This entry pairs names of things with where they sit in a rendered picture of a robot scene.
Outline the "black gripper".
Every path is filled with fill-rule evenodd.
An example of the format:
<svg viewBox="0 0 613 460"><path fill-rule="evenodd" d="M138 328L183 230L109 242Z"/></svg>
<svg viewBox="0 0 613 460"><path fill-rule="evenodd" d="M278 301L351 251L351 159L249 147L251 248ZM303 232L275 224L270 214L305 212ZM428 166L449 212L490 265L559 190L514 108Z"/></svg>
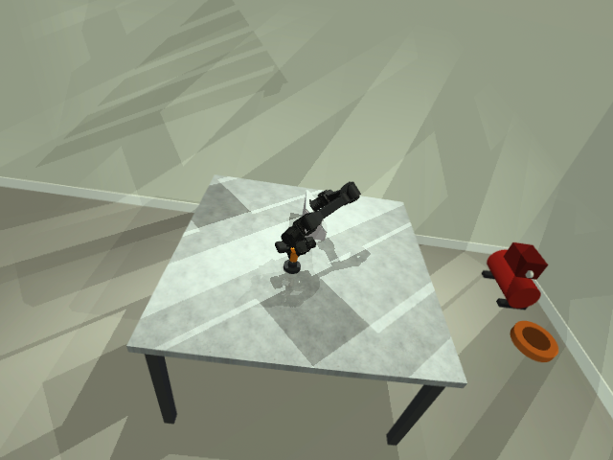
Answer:
<svg viewBox="0 0 613 460"><path fill-rule="evenodd" d="M315 248L316 247L316 242L314 240L314 238L312 237L298 237L296 240L300 241L301 239L303 239L306 243L310 243L311 244L311 248ZM291 255L291 244L285 244L283 241L276 241L275 242L275 247L278 251L278 253L287 253L288 259L290 259L290 255Z"/></svg>

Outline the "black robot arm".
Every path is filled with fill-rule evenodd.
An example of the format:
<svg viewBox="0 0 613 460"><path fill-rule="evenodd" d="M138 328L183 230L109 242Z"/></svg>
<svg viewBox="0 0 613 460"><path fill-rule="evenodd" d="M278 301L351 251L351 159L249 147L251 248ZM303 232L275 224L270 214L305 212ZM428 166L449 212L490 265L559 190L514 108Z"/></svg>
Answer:
<svg viewBox="0 0 613 460"><path fill-rule="evenodd" d="M306 243L303 239L300 241L296 239L313 233L317 226L321 224L322 219L326 218L343 205L345 206L357 201L360 195L361 193L354 182L346 183L341 190L335 192L332 190L324 190L318 195L319 197L314 200L309 200L309 206L314 212L310 212L296 219L292 226L282 233L282 241L285 244L291 244L297 256L305 255L311 249L311 244ZM308 231L307 233L305 229Z"/></svg>

